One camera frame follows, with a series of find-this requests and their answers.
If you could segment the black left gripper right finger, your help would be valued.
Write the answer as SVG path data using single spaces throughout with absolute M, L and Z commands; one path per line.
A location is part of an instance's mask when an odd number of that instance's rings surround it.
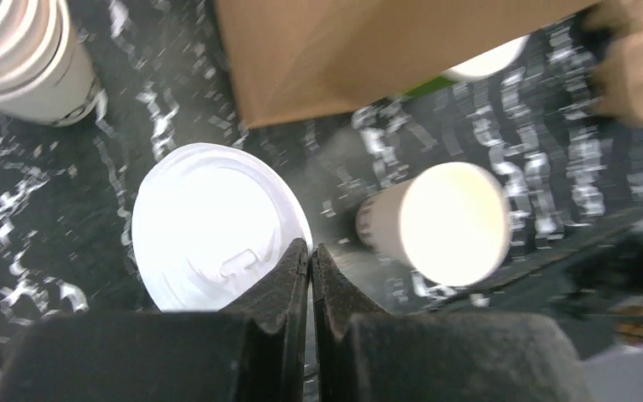
M 323 401 L 590 401 L 573 344 L 545 316 L 486 310 L 395 316 L 324 246 L 312 256 Z

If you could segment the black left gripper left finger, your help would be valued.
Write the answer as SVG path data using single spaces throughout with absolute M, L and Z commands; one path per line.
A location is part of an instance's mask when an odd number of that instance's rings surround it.
M 298 401 L 309 251 L 217 312 L 82 312 L 34 324 L 7 360 L 0 401 Z

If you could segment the white lid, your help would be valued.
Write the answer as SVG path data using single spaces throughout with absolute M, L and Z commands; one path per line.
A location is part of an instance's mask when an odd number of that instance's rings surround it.
M 228 306 L 297 239 L 313 245 L 306 215 L 281 176 L 247 152 L 206 142 L 158 162 L 131 217 L 139 275 L 163 312 Z
M 444 71 L 441 75 L 453 82 L 474 82 L 488 78 L 516 61 L 530 35 L 509 41 Z

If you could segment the brown paper bag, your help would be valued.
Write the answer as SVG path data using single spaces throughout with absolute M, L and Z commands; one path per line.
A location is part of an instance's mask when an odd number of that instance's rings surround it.
M 589 6 L 586 1 L 217 1 L 240 118 L 250 128 L 330 116 Z

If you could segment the cardboard cup carrier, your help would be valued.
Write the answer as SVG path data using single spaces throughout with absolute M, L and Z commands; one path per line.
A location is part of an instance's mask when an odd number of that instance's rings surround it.
M 591 73 L 598 92 L 593 112 L 643 127 L 643 1 L 602 1 L 584 20 L 584 28 L 605 28 L 612 36 Z

